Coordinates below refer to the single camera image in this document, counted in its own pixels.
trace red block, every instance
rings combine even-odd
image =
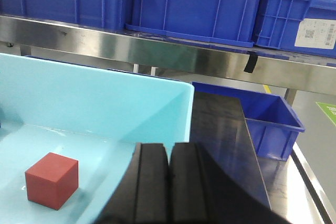
[[[28,199],[58,210],[78,188],[78,161],[50,152],[25,175]]]

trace stainless steel shelf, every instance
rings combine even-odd
[[[336,95],[334,59],[258,48],[177,40],[142,33],[111,33],[17,17],[0,16],[0,41],[174,69],[206,76]],[[259,55],[252,73],[249,53]]]

